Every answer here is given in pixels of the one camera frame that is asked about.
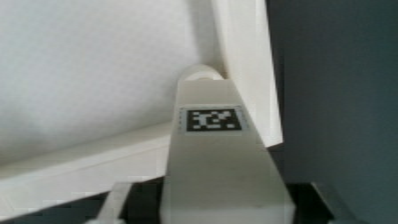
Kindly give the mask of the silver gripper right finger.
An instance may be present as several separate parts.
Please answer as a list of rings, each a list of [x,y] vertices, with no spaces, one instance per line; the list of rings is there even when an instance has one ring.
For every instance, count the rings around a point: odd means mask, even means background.
[[[368,224],[368,222],[357,218],[343,201],[336,188],[329,184],[320,182],[313,182],[311,186],[332,215],[327,224]]]

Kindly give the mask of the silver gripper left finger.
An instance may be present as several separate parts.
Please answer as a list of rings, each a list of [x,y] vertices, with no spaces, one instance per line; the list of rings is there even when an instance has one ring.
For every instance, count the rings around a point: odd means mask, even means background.
[[[109,192],[105,203],[98,212],[94,219],[87,221],[87,224],[126,224],[121,218],[123,208],[126,204],[126,199],[130,195],[133,184],[128,182],[119,182]]]

